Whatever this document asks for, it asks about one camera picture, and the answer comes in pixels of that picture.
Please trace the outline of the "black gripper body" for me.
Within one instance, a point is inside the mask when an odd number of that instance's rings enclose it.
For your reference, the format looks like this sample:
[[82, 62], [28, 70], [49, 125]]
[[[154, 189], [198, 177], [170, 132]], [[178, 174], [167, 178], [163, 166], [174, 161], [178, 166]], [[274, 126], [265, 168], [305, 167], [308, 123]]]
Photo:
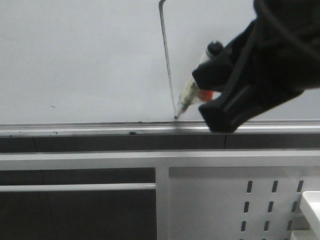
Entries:
[[320, 2], [255, 0], [253, 7], [245, 86], [303, 92], [319, 88]]

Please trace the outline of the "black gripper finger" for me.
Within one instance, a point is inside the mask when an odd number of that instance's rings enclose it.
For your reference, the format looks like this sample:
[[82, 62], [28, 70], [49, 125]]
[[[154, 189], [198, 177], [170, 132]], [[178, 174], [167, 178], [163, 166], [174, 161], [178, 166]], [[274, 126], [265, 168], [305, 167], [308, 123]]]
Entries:
[[201, 90], [223, 91], [254, 25], [254, 22], [250, 22], [247, 28], [227, 45], [220, 41], [211, 41], [207, 45], [204, 58], [192, 72], [192, 77]]
[[236, 92], [223, 90], [220, 97], [199, 107], [212, 132], [233, 133], [246, 121], [303, 93], [301, 90], [246, 85]]

